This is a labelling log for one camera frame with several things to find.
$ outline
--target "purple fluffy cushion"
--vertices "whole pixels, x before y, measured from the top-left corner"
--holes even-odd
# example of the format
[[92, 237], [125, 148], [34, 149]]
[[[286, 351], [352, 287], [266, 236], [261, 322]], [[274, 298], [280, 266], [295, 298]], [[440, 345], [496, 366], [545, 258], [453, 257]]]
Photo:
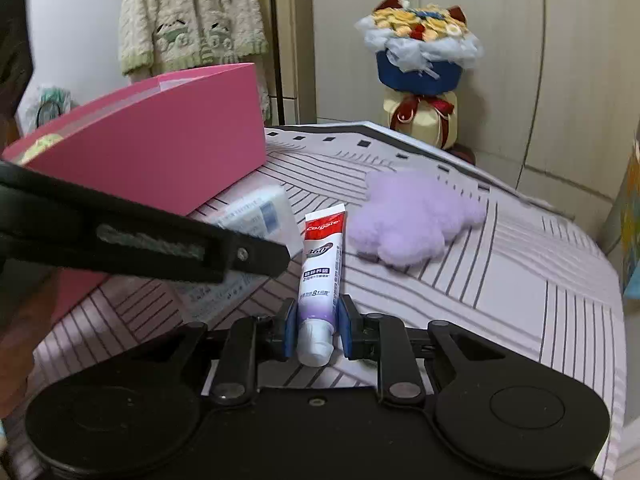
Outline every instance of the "purple fluffy cushion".
[[440, 256], [465, 228], [481, 224], [484, 203], [419, 171], [367, 175], [369, 201], [352, 212], [348, 235], [358, 252], [393, 266]]

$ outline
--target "blue gripper pad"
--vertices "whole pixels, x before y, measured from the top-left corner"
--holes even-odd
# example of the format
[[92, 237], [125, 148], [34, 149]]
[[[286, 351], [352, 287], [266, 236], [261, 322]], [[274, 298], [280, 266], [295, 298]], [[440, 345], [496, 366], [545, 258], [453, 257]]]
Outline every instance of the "blue gripper pad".
[[351, 320], [342, 301], [342, 296], [338, 297], [337, 305], [338, 330], [342, 339], [342, 350], [347, 359], [351, 358]]
[[293, 308], [289, 310], [287, 322], [284, 329], [284, 355], [287, 359], [292, 357], [296, 351], [296, 343], [298, 342], [298, 304], [295, 303]]

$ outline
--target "wardrobe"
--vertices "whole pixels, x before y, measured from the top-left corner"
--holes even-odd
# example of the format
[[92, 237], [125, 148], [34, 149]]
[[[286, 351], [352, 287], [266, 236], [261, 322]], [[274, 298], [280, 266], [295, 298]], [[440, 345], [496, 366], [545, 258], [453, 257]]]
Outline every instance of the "wardrobe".
[[[318, 120], [382, 117], [353, 23], [380, 0], [314, 0]], [[460, 5], [486, 54], [457, 89], [478, 166], [596, 235], [640, 118], [640, 0], [411, 0]]]

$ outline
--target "pink box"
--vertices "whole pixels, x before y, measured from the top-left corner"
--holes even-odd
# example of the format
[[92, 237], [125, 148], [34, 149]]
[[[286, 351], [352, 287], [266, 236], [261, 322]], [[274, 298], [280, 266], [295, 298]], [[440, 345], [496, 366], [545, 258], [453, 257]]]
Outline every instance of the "pink box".
[[[63, 137], [26, 168], [179, 215], [187, 215], [266, 160], [252, 63], [156, 76], [75, 108], [14, 142], [20, 163], [48, 134]], [[63, 271], [55, 318], [104, 275]]]

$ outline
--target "toothpaste cap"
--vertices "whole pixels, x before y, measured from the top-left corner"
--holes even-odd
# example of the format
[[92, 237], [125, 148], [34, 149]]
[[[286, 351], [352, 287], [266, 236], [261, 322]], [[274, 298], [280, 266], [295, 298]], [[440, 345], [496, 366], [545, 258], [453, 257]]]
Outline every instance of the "toothpaste cap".
[[307, 319], [298, 332], [298, 361], [305, 366], [320, 367], [334, 352], [334, 327], [324, 319]]

